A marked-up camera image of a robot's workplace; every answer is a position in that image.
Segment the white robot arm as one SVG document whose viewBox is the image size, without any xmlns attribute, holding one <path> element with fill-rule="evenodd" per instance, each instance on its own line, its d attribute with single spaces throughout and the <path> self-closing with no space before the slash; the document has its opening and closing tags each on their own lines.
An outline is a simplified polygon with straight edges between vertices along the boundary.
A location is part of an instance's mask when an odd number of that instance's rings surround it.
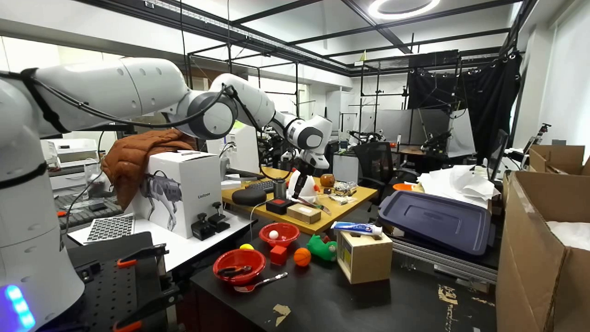
<svg viewBox="0 0 590 332">
<path fill-rule="evenodd" d="M 193 90 L 178 66 L 158 57 L 121 57 L 5 71 L 0 77 L 0 332 L 34 332 L 84 293 L 62 232 L 42 141 L 71 130 L 117 130 L 101 167 L 121 206 L 137 171 L 132 143 L 187 149 L 228 134 L 233 123 L 276 123 L 303 162 L 324 169 L 329 121 L 281 112 L 235 73 Z"/>
</svg>

